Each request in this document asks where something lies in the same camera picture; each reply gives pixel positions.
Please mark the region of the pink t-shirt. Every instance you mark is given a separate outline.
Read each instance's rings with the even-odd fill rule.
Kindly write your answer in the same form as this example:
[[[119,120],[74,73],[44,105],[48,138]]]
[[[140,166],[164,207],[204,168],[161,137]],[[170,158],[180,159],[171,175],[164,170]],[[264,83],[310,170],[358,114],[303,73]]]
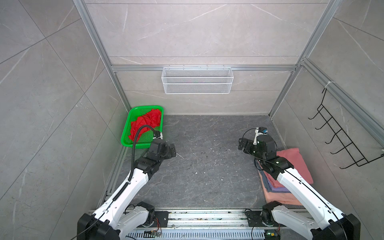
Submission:
[[[277,156],[285,158],[291,164],[293,164],[294,168],[309,184],[314,183],[314,180],[310,174],[310,171],[307,168],[307,165],[300,153],[299,148],[291,148],[287,150],[277,151]],[[270,174],[265,173],[265,175],[273,187],[275,188],[284,187],[277,180],[274,180]]]

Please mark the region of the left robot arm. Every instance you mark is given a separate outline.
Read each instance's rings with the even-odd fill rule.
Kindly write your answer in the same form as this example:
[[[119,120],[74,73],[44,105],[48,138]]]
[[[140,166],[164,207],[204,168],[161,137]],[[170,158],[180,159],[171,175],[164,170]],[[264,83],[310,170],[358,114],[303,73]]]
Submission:
[[[174,144],[155,139],[149,149],[132,163],[133,169],[111,197],[91,215],[83,214],[77,223],[74,240],[121,240],[139,226],[150,227],[155,207],[138,203],[126,212],[136,194],[159,170],[162,162],[177,156]]]

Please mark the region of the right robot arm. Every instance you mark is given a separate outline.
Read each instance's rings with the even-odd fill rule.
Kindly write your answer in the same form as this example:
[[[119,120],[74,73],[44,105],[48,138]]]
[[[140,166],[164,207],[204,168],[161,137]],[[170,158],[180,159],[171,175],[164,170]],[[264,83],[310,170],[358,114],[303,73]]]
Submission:
[[[346,215],[322,197],[286,158],[277,156],[273,138],[265,129],[257,129],[253,140],[239,139],[238,149],[254,157],[262,171],[286,187],[305,207],[311,218],[287,209],[273,201],[263,206],[263,225],[283,225],[307,240],[358,240],[361,223],[353,214]]]

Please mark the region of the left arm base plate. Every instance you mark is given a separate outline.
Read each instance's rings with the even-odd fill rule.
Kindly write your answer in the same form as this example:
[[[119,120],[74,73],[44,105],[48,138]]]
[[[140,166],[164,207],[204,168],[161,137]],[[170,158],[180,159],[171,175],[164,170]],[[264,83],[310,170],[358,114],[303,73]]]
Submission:
[[[155,211],[151,216],[151,228],[157,228],[158,224],[160,224],[161,228],[166,228],[168,226],[169,214],[170,212],[168,211]]]

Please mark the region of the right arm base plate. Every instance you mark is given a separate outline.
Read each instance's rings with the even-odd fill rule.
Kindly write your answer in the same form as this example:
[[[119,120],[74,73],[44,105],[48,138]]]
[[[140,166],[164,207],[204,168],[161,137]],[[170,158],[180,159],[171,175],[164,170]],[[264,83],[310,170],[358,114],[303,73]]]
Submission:
[[[251,209],[245,209],[244,214],[248,221],[249,227],[269,227],[270,221],[268,219],[268,212],[265,210],[254,211]]]

